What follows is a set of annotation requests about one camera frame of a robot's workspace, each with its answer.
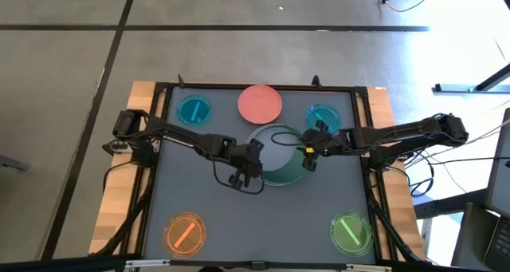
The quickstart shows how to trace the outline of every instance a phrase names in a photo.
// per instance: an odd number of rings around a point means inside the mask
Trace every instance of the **green petri dish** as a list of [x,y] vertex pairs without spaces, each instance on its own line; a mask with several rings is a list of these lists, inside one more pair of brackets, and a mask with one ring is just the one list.
[[372,227],[363,217],[352,211],[335,216],[329,232],[336,249],[349,257],[365,255],[374,244]]
[[316,123],[322,120],[328,125],[328,132],[337,132],[341,125],[338,111],[328,104],[314,104],[306,112],[306,120],[309,128],[317,129]]
[[184,124],[200,125],[209,119],[211,110],[210,102],[205,97],[191,95],[178,104],[177,115]]
[[284,144],[299,143],[300,132],[284,124],[268,124],[256,129],[249,137],[264,144],[260,160],[264,164],[262,175],[268,185],[282,186],[295,183],[308,174],[303,168],[303,154],[296,150],[296,146],[283,146],[271,141],[271,136],[277,132],[289,132],[275,136],[274,140]]

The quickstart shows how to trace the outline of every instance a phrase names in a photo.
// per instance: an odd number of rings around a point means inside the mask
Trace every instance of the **red plate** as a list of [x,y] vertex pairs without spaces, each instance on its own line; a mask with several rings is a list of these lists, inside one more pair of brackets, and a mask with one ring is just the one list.
[[275,120],[282,106],[280,94],[267,85],[252,85],[237,99],[239,113],[254,124],[267,124]]

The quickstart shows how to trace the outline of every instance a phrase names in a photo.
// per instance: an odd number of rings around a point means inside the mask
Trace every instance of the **blue petri dish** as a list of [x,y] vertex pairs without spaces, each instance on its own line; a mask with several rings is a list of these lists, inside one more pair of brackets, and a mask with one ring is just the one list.
[[204,124],[211,114],[210,102],[202,96],[192,95],[185,97],[178,104],[178,118],[188,125]]
[[306,113],[306,120],[309,128],[317,129],[316,123],[322,120],[328,125],[328,132],[337,132],[340,129],[340,114],[330,105],[315,104]]

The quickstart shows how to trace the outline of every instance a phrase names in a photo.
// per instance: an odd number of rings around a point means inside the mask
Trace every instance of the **black table frame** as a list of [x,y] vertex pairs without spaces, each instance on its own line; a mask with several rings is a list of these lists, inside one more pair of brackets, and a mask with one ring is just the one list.
[[[168,109],[170,108],[170,99],[171,92],[173,88],[190,88],[190,89],[246,89],[250,86],[250,84],[200,84],[200,83],[184,83],[183,79],[178,76],[178,82],[176,83],[165,83],[165,82],[157,82],[155,85],[155,90],[151,102],[151,110],[149,112],[150,115],[154,116],[156,112],[156,107],[159,102],[160,95],[164,94],[164,105],[163,105],[163,113],[162,116],[166,116],[168,113]],[[370,102],[368,100],[368,90],[367,87],[343,87],[343,86],[322,86],[320,83],[320,79],[318,76],[314,76],[311,85],[269,85],[275,90],[280,91],[302,91],[302,92],[331,92],[331,93],[349,93],[351,97],[351,106],[354,114],[355,126],[361,126],[361,120],[359,115],[359,106],[357,97],[361,97],[363,102],[363,108],[365,112],[365,118],[367,120],[368,126],[373,126],[373,120],[370,109]],[[369,168],[364,167],[363,161],[362,171],[368,171]],[[157,171],[157,164],[154,168],[151,168],[151,176],[155,177],[155,173]],[[131,200],[129,204],[128,214],[131,212],[131,209],[136,205],[137,195],[139,195],[140,189],[142,187],[142,174],[143,169],[137,168],[135,175],[135,183],[133,186],[133,191],[131,193]],[[380,195],[380,205],[383,212],[390,218],[389,206],[386,197],[386,189],[384,187],[384,178],[381,175],[376,176],[379,181],[377,183],[378,193]],[[149,216],[150,204],[145,207],[142,211],[142,216],[140,220],[139,230],[137,231],[137,239],[135,242],[135,253],[139,255],[143,255],[143,241],[145,232],[147,229],[147,222]],[[370,206],[367,206],[369,221],[374,230],[374,252],[375,252],[375,260],[377,263],[383,260],[382,252],[381,252],[381,242],[379,239],[378,227],[377,227],[377,218],[373,210]],[[129,243],[130,233],[126,234],[124,240],[120,244],[120,254],[128,253],[128,243]],[[390,252],[390,260],[395,261],[398,259],[397,250],[395,245],[391,242],[389,235],[386,233],[386,238],[388,239],[388,249]],[[194,260],[172,260],[178,264],[176,265],[184,265],[184,266],[223,266],[223,267],[240,267],[237,262],[205,262],[205,261],[194,261]],[[289,268],[289,269],[302,269],[302,267],[306,266],[309,269],[334,269],[332,268],[335,265],[328,263],[274,263],[272,262],[261,262],[265,269],[272,268]],[[342,263],[338,263],[337,268],[343,267]]]
[[445,199],[438,199],[414,206],[416,219],[429,219],[439,215],[449,215],[462,212],[467,203],[484,206],[487,199],[487,188],[471,191],[462,195],[455,195]]

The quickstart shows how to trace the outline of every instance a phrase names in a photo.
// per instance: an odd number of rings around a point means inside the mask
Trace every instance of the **wooden board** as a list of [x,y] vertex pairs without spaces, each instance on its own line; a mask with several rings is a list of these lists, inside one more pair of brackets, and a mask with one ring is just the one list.
[[[372,120],[375,128],[384,128],[394,125],[393,112],[391,111],[390,98],[386,88],[369,87],[368,100],[370,101],[370,108],[372,113]],[[363,103],[361,98],[358,99],[358,106],[360,116],[364,116]],[[402,163],[395,162],[393,166],[404,170]],[[388,200],[388,207],[390,208],[391,222],[395,229],[400,234],[404,242],[411,248],[411,250],[421,259],[425,259],[425,252],[423,250],[422,238],[420,236],[418,225],[416,223],[416,214],[414,213],[414,205],[410,196],[407,178],[400,171],[389,170],[383,173],[384,184],[386,188],[386,197]],[[374,188],[374,193],[377,199],[379,194]],[[390,258],[390,253],[387,248],[386,231],[378,221],[379,239],[381,241],[381,252],[384,259]]]
[[[131,89],[127,107],[143,109],[148,112],[151,107],[154,87],[155,82],[135,81]],[[394,125],[393,113],[386,89],[372,87],[368,88],[368,93],[374,126],[376,128],[381,128]],[[156,116],[161,115],[163,98],[163,95],[159,98],[161,101],[158,103]],[[364,116],[363,104],[360,102],[359,104],[361,116]],[[366,125],[364,117],[361,117],[361,120],[362,124]],[[131,154],[115,155],[112,166],[126,162],[130,157]],[[148,170],[143,173],[143,183],[147,179],[147,171]],[[97,217],[96,228],[89,247],[89,253],[101,249],[125,220],[128,213],[128,205],[135,180],[135,173],[136,167],[134,165],[126,165],[110,173],[101,202],[100,212]],[[384,181],[386,184],[386,196],[388,198],[392,223],[413,252],[420,258],[425,258],[406,177],[402,175],[401,172],[389,171],[384,173]],[[129,252],[134,251],[136,241],[135,231],[138,230],[138,225],[138,221],[133,225],[134,229],[131,232],[128,246]],[[378,224],[378,228],[382,255],[385,259],[389,259],[386,233],[380,223]]]

